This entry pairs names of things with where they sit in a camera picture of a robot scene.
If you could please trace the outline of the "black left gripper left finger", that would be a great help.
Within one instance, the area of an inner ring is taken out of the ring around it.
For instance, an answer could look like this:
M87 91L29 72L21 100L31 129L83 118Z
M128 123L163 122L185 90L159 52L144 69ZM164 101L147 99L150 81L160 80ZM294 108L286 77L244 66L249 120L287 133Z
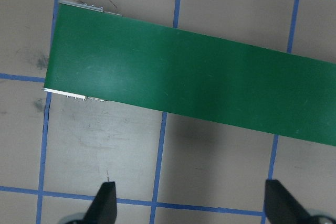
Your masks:
M102 183L82 223L115 223L117 218L115 186L115 182Z

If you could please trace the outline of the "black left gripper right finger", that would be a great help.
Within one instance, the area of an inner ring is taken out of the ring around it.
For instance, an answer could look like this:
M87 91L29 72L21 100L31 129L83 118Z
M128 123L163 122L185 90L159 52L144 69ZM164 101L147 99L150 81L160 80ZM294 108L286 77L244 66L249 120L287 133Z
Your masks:
M265 182L265 215L271 224L306 223L310 214L276 179Z

